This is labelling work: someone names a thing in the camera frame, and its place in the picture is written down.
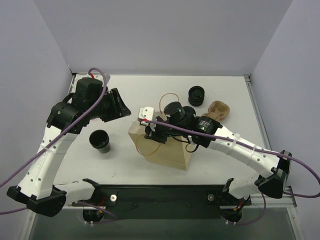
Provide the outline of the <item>brown paper takeout bag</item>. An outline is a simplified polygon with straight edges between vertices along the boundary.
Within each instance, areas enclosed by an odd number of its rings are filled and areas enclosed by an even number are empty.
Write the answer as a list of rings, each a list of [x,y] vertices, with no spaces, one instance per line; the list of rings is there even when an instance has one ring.
[[[150,163],[186,171],[192,158],[187,152],[187,140],[181,136],[169,137],[166,143],[145,138],[145,128],[136,120],[129,130],[128,135],[133,141],[136,151]]]

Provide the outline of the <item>stack of black lids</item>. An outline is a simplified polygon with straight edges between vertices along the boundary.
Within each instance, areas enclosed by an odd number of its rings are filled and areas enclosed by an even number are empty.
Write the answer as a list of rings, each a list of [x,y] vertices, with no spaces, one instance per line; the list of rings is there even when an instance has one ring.
[[[194,106],[199,107],[203,104],[205,99],[205,90],[201,86],[193,86],[188,91],[188,102]]]

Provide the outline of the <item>brown pulp cup carrier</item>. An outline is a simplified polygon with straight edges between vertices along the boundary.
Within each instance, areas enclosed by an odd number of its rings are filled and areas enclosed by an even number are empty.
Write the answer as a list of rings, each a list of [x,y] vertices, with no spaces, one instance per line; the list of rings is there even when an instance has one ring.
[[[202,114],[204,117],[208,117],[217,122],[224,120],[230,113],[230,107],[222,101],[213,101],[207,109],[207,112]]]

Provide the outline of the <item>black coffee cup lid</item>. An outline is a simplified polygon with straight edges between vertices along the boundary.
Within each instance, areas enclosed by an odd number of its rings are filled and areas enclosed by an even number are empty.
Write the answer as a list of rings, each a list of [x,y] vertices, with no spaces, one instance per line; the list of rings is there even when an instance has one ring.
[[[193,107],[184,106],[183,111],[186,118],[194,118],[196,116],[196,111]]]

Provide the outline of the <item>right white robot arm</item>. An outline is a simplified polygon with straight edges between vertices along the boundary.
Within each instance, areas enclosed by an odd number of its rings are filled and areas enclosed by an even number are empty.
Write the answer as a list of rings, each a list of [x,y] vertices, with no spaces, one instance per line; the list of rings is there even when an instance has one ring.
[[[270,198],[283,197],[290,172],[291,153],[267,151],[233,133],[220,122],[208,116],[197,116],[190,106],[178,101],[169,103],[164,117],[152,107],[141,107],[138,121],[145,127],[145,138],[165,144],[168,138],[183,137],[187,143],[224,153],[255,172],[245,178],[230,178],[222,190],[221,197],[227,204],[245,199],[252,194],[263,194]]]

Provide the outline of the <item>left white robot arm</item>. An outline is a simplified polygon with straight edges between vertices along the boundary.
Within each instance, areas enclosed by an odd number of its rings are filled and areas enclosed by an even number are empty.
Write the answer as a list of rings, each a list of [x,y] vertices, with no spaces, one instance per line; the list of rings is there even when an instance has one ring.
[[[69,147],[90,120],[109,122],[129,115],[131,111],[117,88],[108,89],[95,78],[81,78],[75,92],[52,107],[35,160],[20,183],[8,188],[7,196],[47,217],[54,217],[64,205],[80,200],[97,205],[102,199],[97,183],[84,179],[54,185],[55,177]]]

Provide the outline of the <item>black mounting base plate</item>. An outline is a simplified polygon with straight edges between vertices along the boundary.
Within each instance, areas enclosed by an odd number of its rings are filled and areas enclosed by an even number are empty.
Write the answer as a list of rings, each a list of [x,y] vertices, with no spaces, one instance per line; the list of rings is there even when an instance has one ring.
[[[101,220],[206,220],[221,214],[242,217],[251,205],[237,199],[223,185],[100,185],[88,200],[73,203],[85,207],[86,221]]]

